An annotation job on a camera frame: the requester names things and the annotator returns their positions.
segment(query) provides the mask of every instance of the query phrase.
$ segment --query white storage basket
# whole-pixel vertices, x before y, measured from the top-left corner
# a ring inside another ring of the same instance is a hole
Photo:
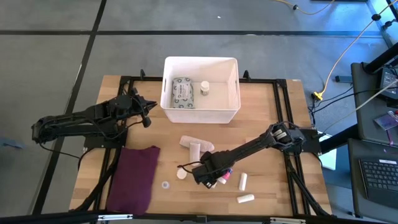
[[[174,78],[188,77],[193,85],[195,109],[172,108]],[[209,95],[200,83],[210,83]],[[241,107],[238,62],[224,57],[168,57],[164,63],[160,106],[173,123],[229,123]]]

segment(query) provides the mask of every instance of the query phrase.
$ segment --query small bottle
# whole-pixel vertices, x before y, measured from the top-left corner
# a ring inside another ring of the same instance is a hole
[[[203,81],[200,83],[200,93],[203,96],[206,96],[207,94],[209,94],[209,89],[210,89],[210,84],[208,81]]]

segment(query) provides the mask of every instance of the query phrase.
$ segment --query concrete floor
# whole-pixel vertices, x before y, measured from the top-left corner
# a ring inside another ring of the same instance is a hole
[[[325,4],[305,0],[300,7],[316,11]],[[0,30],[91,30],[99,5],[100,0],[3,0]],[[107,2],[99,29],[361,31],[370,20],[364,3],[339,2],[316,16],[306,16],[269,0],[113,0]],[[378,28],[373,24],[368,30]],[[103,75],[138,75],[144,69],[147,75],[161,76],[168,56],[236,57],[240,74],[249,70],[253,78],[301,79],[309,103],[309,93],[323,88],[330,68],[352,40],[341,36],[97,36],[75,111],[95,103]],[[30,213],[49,155],[31,141],[30,126],[43,116],[63,113],[87,41],[85,35],[0,35],[0,136],[27,146],[0,149],[0,217]],[[371,61],[386,49],[380,37],[359,39],[333,76],[349,75],[351,63]],[[348,88],[349,84],[330,82],[324,97]],[[317,114],[317,128],[323,131],[353,109],[353,98],[335,103]],[[355,122],[353,115],[328,132],[335,134]],[[81,155],[83,140],[67,138],[62,151]],[[68,210],[76,172],[76,159],[60,156],[45,213]],[[332,205],[336,205],[333,213],[341,217],[347,216],[339,212],[339,206],[352,210],[352,204],[339,205],[338,198],[345,197],[351,197],[350,191],[333,190],[330,194]]]

